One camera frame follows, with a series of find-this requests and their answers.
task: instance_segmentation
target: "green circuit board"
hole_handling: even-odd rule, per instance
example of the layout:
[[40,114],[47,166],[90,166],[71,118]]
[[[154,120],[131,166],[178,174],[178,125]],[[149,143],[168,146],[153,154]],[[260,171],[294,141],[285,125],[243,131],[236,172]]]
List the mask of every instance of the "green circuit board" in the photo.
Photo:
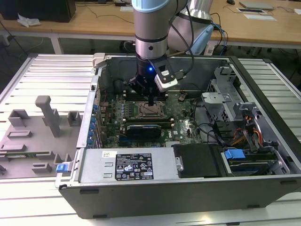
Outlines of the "green circuit board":
[[[179,102],[179,96],[180,93],[169,93],[166,101],[155,102],[152,107],[145,101],[129,102],[121,95],[111,96],[108,103],[104,103],[106,107],[102,110],[102,124],[106,127],[104,147],[165,147],[170,141],[181,144],[202,143],[201,136],[190,118],[191,99]],[[127,139],[125,128],[128,125],[140,124],[160,125],[161,137],[154,140],[129,141],[126,146],[120,146],[119,137]]]

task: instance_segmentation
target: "desk leg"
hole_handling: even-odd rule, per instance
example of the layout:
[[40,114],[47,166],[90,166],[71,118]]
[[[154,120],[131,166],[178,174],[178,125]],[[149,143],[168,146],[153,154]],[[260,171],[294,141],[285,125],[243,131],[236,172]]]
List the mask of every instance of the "desk leg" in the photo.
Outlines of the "desk leg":
[[53,46],[53,49],[55,51],[55,54],[64,54],[64,51],[63,51],[63,48],[61,46],[59,38],[51,37],[50,39],[51,39],[52,46]]
[[207,43],[204,55],[205,56],[212,56],[214,48],[215,48],[215,42],[209,41]]
[[4,46],[9,46],[9,41],[5,35],[0,35],[0,41],[3,43]]

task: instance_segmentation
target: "sticker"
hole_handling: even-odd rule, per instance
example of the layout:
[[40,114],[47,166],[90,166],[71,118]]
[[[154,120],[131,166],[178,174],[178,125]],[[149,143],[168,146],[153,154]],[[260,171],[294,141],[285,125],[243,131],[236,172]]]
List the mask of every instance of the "sticker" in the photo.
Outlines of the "sticker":
[[125,11],[125,12],[133,12],[134,11],[133,7],[131,7],[131,6],[122,6],[122,7],[120,7],[120,10]]
[[103,151],[103,158],[115,158],[117,151]]
[[163,76],[167,76],[167,75],[169,75],[169,71],[168,71],[168,70],[163,71],[163,72],[161,72],[161,74],[162,74]]
[[25,155],[11,155],[11,156],[7,156],[7,158],[9,158],[9,159],[26,158],[26,156]]
[[154,179],[151,154],[115,154],[115,179],[149,180]]

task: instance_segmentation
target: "white label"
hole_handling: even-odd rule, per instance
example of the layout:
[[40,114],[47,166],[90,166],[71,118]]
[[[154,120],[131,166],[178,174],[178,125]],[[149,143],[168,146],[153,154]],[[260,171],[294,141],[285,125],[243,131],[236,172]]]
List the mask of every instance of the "white label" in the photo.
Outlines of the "white label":
[[162,74],[163,76],[167,76],[167,75],[169,75],[169,71],[168,71],[168,70],[163,71],[163,72],[161,72],[161,74]]
[[117,151],[103,151],[103,158],[115,158]]
[[9,159],[15,159],[15,158],[26,158],[25,155],[11,155],[11,156],[7,156]]
[[125,12],[133,12],[134,11],[133,7],[131,7],[131,6],[122,6],[122,7],[120,7],[120,10],[125,11]]
[[144,175],[145,175],[145,176],[151,176],[151,175],[152,175],[152,172],[144,172]]

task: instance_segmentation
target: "white paper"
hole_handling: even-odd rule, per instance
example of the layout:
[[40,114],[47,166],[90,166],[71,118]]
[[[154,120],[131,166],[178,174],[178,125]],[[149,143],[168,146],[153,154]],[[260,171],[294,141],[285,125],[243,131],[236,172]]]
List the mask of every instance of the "white paper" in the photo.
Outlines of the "white paper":
[[18,16],[19,19],[17,21],[25,27],[41,25],[39,19],[28,19],[26,17],[21,16],[20,14],[18,14]]
[[122,6],[122,7],[120,7],[120,10],[121,11],[127,11],[127,12],[133,12],[134,11],[133,7],[131,7],[131,6]]
[[277,21],[272,16],[250,15],[250,14],[244,14],[244,16],[246,18],[250,19],[250,20],[272,20],[272,21]]
[[301,15],[301,9],[295,8],[294,11],[296,12],[296,14]]

